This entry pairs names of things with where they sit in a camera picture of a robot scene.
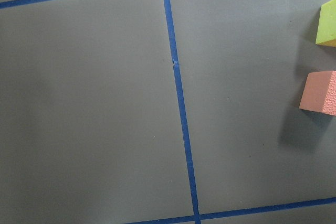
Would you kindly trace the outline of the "yellow foam block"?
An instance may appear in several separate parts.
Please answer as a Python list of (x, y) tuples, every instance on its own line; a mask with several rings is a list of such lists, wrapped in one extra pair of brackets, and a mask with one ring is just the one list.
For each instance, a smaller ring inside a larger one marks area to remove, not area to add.
[(321, 6), (316, 45), (335, 47), (335, 2), (330, 0)]

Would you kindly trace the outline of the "orange foam block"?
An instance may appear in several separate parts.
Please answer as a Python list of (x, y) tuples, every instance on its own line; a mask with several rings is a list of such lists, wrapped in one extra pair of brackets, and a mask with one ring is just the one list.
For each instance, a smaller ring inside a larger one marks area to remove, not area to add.
[(308, 74), (299, 108), (335, 116), (335, 71)]

